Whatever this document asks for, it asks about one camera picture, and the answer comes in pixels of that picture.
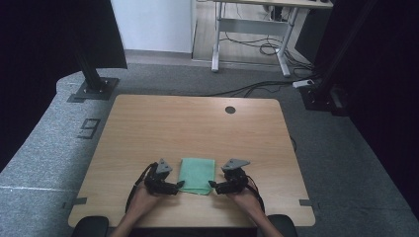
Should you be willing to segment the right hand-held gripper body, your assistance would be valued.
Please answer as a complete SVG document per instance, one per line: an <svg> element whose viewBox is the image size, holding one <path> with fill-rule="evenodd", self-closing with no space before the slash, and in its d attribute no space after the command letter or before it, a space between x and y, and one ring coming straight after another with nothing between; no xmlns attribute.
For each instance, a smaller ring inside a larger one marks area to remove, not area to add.
<svg viewBox="0 0 419 237"><path fill-rule="evenodd" d="M229 182L224 188L230 188L231 194L240 193L248 184L247 175L242 167L249 164L249 161L231 158L221 167L225 181Z"/></svg>

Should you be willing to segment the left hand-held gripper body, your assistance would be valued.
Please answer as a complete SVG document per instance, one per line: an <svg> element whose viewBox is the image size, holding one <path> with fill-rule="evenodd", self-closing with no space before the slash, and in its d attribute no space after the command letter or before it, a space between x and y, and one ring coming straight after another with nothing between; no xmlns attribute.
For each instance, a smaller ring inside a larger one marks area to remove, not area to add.
<svg viewBox="0 0 419 237"><path fill-rule="evenodd" d="M165 180L171 171L172 168L164 159L152 163L144 180L148 191L151 194L167 195L167 191L172 188L166 184Z"/></svg>

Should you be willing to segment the green towel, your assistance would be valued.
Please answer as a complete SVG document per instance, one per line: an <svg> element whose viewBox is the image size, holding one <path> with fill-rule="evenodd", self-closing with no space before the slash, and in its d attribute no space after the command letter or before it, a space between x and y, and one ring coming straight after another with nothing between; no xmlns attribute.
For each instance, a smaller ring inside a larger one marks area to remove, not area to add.
<svg viewBox="0 0 419 237"><path fill-rule="evenodd" d="M179 181L184 185L181 191L194 195L207 196L211 192L210 181L214 180L215 162L212 159L183 158Z"/></svg>

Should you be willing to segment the person's right hand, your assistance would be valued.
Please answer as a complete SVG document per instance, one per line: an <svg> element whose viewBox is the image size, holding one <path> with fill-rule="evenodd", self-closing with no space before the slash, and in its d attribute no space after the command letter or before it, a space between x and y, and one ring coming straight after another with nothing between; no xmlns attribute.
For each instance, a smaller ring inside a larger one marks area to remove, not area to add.
<svg viewBox="0 0 419 237"><path fill-rule="evenodd" d="M228 194L227 197L235 202L250 218L261 217L264 214L259 201L248 189L244 189L238 194Z"/></svg>

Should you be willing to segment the person's left hand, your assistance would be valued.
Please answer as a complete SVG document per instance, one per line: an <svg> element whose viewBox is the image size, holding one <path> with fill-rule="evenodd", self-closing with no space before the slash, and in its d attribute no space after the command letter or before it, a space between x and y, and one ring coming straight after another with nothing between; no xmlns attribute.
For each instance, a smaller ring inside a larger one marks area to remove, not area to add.
<svg viewBox="0 0 419 237"><path fill-rule="evenodd" d="M134 220L145 216L158 202L160 196L152 195L144 184L140 184L134 193L126 214Z"/></svg>

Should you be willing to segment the black slanted metal stand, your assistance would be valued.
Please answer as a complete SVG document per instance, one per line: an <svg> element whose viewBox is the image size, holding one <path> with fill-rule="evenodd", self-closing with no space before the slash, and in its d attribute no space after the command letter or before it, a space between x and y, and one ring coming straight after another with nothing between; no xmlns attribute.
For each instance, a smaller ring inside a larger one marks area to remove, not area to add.
<svg viewBox="0 0 419 237"><path fill-rule="evenodd" d="M314 64L321 82L299 89L307 110L330 112L338 117L348 114L348 96L340 84L344 64L376 3L377 0L334 0Z"/></svg>

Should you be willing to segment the black box under desk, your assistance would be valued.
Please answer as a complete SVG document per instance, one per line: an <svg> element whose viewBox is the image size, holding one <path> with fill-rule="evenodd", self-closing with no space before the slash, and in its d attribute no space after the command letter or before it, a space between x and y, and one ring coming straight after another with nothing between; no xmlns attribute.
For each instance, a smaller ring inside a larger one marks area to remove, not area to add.
<svg viewBox="0 0 419 237"><path fill-rule="evenodd" d="M310 9L296 41L295 49L312 64L315 63L330 14L330 10Z"/></svg>

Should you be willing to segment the black curtain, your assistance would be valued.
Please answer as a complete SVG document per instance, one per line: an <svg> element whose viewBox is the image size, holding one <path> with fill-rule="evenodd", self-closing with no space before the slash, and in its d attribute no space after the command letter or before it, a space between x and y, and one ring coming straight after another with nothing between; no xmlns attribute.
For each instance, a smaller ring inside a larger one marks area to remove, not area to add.
<svg viewBox="0 0 419 237"><path fill-rule="evenodd" d="M343 110L419 219L419 0L334 0L317 100Z"/></svg>
<svg viewBox="0 0 419 237"><path fill-rule="evenodd" d="M82 61L126 67L111 0L0 0L0 172Z"/></svg>

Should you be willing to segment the black stand with base plate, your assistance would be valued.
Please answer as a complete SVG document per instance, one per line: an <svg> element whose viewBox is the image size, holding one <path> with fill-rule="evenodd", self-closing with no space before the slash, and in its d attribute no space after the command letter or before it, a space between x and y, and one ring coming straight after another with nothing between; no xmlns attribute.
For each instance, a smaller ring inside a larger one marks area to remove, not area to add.
<svg viewBox="0 0 419 237"><path fill-rule="evenodd" d="M108 101L119 84L118 78L101 77L96 68L90 63L81 49L75 50L76 60L84 75L84 82L75 94L72 94L68 103L83 103L86 100Z"/></svg>

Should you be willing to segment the white metal desk frame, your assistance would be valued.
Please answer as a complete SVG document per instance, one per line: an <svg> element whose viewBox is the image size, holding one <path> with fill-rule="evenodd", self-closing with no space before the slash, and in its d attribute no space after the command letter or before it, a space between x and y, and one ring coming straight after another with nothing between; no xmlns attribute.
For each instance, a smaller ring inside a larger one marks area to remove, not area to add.
<svg viewBox="0 0 419 237"><path fill-rule="evenodd" d="M266 35L282 37L282 44L276 50L276 57L279 61L281 71L286 78L291 76L287 64L285 51L289 44L296 17L300 9L332 9L333 3L330 0L210 0L215 3L215 37L212 47L210 70L216 73L219 70L220 34L237 33L250 35ZM226 3L267 5L274 7L288 7L291 15L286 22L229 19L222 16L223 6Z"/></svg>

